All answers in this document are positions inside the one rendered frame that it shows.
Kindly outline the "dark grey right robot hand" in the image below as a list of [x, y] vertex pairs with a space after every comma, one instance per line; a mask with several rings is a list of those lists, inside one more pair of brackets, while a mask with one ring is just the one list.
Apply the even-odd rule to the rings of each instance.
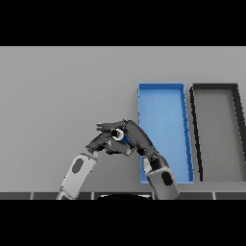
[[117, 129], [121, 130], [128, 138], [131, 149], [135, 149], [141, 156], [145, 156], [148, 161], [156, 161], [159, 158], [160, 154], [149, 136], [133, 120], [97, 124], [97, 131], [102, 133], [109, 134]]

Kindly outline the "blue bin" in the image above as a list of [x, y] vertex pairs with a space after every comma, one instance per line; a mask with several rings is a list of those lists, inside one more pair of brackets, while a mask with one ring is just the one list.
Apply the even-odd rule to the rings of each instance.
[[138, 125], [171, 167], [177, 184], [194, 181], [185, 85], [139, 83]]

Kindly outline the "blue pipe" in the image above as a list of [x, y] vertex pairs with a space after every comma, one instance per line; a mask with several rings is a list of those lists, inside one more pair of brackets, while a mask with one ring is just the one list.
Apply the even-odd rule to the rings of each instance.
[[120, 129], [113, 129], [111, 131], [111, 136], [116, 141], [120, 141], [120, 142], [123, 142], [123, 143], [126, 143], [126, 144], [129, 143], [129, 139], [124, 134], [124, 132], [122, 130], [120, 130]]

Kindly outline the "dark grey bin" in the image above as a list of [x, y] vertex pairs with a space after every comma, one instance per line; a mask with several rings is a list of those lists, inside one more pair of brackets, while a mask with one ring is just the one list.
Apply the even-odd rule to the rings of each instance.
[[246, 125], [238, 84], [189, 90], [201, 182], [246, 182]]

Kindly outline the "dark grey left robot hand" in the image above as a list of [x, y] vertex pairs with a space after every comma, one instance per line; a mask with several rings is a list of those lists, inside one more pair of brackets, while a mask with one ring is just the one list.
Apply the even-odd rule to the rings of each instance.
[[106, 153], [111, 155], [112, 149], [108, 145], [109, 140], [109, 134], [99, 134], [86, 146], [86, 149], [90, 152], [90, 154], [106, 150]]

